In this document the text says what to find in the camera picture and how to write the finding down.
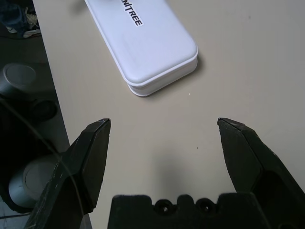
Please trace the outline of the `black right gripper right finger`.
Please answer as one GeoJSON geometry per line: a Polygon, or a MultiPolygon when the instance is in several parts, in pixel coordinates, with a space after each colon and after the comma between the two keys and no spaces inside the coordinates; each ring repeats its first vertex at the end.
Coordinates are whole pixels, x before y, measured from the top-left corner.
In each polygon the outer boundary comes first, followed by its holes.
{"type": "Polygon", "coordinates": [[[305,194],[279,157],[245,124],[217,121],[227,171],[237,192],[254,194],[273,229],[305,227],[305,194]]]}

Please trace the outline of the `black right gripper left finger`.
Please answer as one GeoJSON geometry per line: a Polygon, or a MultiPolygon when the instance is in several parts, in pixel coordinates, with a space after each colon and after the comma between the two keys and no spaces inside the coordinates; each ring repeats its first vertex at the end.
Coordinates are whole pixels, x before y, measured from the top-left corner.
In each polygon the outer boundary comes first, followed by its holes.
{"type": "Polygon", "coordinates": [[[78,229],[97,206],[110,138],[109,118],[88,125],[62,154],[25,228],[78,229]]]}

